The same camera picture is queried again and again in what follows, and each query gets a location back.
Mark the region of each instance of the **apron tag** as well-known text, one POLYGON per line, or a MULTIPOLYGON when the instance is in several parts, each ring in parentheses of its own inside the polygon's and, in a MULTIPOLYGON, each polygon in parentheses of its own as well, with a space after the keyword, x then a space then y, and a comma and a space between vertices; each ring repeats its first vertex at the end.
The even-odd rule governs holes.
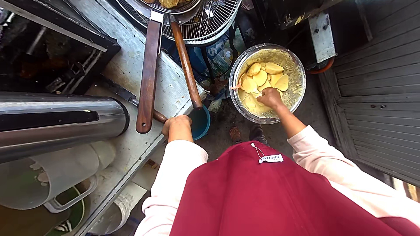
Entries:
POLYGON ((281 154, 265 156, 258 159, 258 162, 261 164, 263 162, 283 162, 283 156, 281 154))

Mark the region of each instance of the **sliced potato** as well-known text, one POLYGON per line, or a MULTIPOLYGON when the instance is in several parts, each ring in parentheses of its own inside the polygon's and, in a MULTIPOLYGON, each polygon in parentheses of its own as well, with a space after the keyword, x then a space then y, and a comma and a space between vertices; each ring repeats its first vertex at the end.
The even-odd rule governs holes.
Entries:
POLYGON ((251 78, 246 78, 244 80, 244 83, 242 84, 242 89, 247 92, 247 93, 256 93, 258 92, 258 86, 257 83, 251 79, 251 78))
POLYGON ((248 78, 247 74, 243 73, 243 74, 241 75, 241 77, 240 77, 241 84, 243 84, 243 83, 244 83, 244 80, 245 80, 246 78, 248 78))
POLYGON ((258 91, 262 91, 263 89, 265 89, 265 88, 268 88, 268 87, 271 87, 271 84, 270 84, 270 82, 267 80, 263 85, 261 85, 261 86, 259 86, 258 87, 258 91))
POLYGON ((289 87, 289 76, 288 75, 282 75, 278 81, 274 84, 274 88, 277 88, 281 91, 286 91, 289 87))
POLYGON ((245 92, 243 89, 238 89, 238 96, 239 100, 242 102, 247 96, 249 96, 249 93, 245 92))
POLYGON ((245 99, 242 101, 242 104, 248 110, 253 111, 255 109, 255 106, 256 106, 256 104, 255 104, 255 97, 253 97, 253 96, 247 96, 247 97, 245 97, 245 99))
POLYGON ((257 83, 257 86, 261 86, 267 81, 267 72, 260 70, 258 74, 254 75, 252 78, 257 83))
POLYGON ((257 101, 257 97, 261 94, 250 94, 244 99, 242 104, 252 113, 261 114, 263 112, 268 112, 271 108, 264 105, 263 103, 257 101))
POLYGON ((274 64, 274 63, 271 63, 271 62, 267 62, 265 64, 265 71, 267 73, 269 73, 269 74, 278 74, 280 72, 283 72, 284 71, 284 68, 281 67, 281 66, 279 66, 279 65, 277 65, 277 64, 274 64))
POLYGON ((261 64, 256 62, 250 66, 250 68, 247 71, 247 75, 248 76, 256 75, 260 70, 261 70, 261 64))
POLYGON ((280 79, 280 77, 283 75, 283 73, 278 73, 278 74, 276 74, 276 75, 271 75, 270 77, 271 77, 271 84, 276 84, 277 83, 277 81, 278 81, 278 79, 280 79))
POLYGON ((278 90, 278 89, 277 89, 277 91, 280 93, 280 97, 283 99, 283 92, 278 90))

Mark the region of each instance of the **wooden handle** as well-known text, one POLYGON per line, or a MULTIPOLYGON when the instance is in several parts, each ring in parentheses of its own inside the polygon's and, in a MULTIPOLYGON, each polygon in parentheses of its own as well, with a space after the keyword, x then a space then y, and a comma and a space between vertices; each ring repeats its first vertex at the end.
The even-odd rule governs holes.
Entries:
POLYGON ((153 110, 153 118, 155 118, 155 120, 163 124, 168 120, 166 116, 164 116, 162 113, 158 112, 157 110, 153 110))
POLYGON ((149 21, 144 47, 142 85, 140 87, 139 113, 136 130, 146 134, 152 129, 153 107, 156 91, 156 63, 158 59, 160 23, 149 21))
POLYGON ((171 27, 173 37, 175 38, 176 48, 178 49, 179 59, 181 60, 182 69, 184 70, 186 86, 188 87, 192 106, 194 109, 201 109, 203 104, 201 103, 200 94, 198 93, 197 84, 195 83, 194 74, 192 73, 191 63, 185 48, 181 28, 177 22, 171 22, 171 27))

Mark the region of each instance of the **metal pipe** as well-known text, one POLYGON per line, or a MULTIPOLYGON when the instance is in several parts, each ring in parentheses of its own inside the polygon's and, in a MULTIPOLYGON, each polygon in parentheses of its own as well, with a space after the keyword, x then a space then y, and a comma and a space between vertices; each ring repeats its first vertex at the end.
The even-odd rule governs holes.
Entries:
POLYGON ((101 141, 128 127, 111 97, 0 92, 0 163, 101 141))

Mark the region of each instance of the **hand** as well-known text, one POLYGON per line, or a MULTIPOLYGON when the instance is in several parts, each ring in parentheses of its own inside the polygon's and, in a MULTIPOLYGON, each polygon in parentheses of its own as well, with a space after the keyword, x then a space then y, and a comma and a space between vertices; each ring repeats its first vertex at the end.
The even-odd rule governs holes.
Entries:
POLYGON ((271 107, 276 112, 280 107, 285 107, 281 101, 280 93, 275 88, 266 88, 261 91, 262 96, 257 97, 257 101, 262 102, 264 105, 271 107))
POLYGON ((192 120, 187 115, 169 118, 163 125, 162 134, 168 139, 168 143, 173 140, 187 140, 193 142, 191 124, 192 120))

